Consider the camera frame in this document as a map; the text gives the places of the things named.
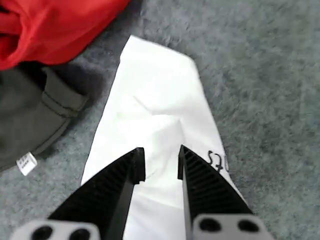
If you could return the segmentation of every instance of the white cloth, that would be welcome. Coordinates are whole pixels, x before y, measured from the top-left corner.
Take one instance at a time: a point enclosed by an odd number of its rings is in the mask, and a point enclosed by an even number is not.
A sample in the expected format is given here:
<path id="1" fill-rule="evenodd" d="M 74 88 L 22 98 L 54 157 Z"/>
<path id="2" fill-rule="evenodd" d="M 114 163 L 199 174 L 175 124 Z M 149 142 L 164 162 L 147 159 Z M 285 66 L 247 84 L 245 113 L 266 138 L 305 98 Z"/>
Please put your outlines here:
<path id="1" fill-rule="evenodd" d="M 135 149 L 145 151 L 146 180 L 133 190 L 124 240 L 185 240 L 180 146 L 190 148 L 237 190 L 195 63 L 131 36 L 92 143 L 81 184 Z"/>

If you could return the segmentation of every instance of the red garment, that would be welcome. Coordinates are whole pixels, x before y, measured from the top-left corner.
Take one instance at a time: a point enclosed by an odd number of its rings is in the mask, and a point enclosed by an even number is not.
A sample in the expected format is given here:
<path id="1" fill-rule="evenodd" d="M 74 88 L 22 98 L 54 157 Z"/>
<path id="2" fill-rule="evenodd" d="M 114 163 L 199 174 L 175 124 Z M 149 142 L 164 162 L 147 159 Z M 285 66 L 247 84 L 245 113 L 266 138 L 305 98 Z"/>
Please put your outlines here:
<path id="1" fill-rule="evenodd" d="M 0 70 L 74 58 L 129 0 L 0 0 Z"/>

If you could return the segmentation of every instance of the dark green garment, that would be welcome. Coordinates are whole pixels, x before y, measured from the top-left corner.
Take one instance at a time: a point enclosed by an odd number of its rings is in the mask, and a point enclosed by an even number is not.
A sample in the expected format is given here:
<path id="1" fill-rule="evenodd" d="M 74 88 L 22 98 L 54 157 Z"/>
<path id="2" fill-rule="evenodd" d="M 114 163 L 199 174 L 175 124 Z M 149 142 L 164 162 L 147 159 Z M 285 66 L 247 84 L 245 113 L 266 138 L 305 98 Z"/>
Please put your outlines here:
<path id="1" fill-rule="evenodd" d="M 50 68 L 0 71 L 0 172 L 52 144 L 86 100 Z"/>

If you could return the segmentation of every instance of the carpet floor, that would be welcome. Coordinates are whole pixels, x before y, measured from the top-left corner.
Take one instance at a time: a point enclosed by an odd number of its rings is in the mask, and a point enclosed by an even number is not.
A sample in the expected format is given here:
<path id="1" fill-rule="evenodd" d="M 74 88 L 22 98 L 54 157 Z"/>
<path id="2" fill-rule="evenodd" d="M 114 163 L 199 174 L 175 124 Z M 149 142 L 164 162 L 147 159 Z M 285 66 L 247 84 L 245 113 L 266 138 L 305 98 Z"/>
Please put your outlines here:
<path id="1" fill-rule="evenodd" d="M 129 37 L 197 64 L 230 174 L 276 239 L 320 236 L 320 1 L 132 0 L 76 59 L 56 66 L 91 101 L 24 177 L 0 173 L 0 239 L 80 186 Z"/>

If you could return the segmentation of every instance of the white clothing tag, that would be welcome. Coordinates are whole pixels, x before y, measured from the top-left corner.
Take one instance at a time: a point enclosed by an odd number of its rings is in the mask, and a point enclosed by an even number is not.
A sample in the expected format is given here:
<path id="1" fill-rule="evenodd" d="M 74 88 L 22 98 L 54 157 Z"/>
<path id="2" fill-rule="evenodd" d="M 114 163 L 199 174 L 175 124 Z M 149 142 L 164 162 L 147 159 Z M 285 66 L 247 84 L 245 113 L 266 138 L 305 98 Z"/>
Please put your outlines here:
<path id="1" fill-rule="evenodd" d="M 38 164 L 36 158 L 32 155 L 31 152 L 28 152 L 26 155 L 21 157 L 16 161 L 16 164 L 20 172 L 27 176 Z"/>

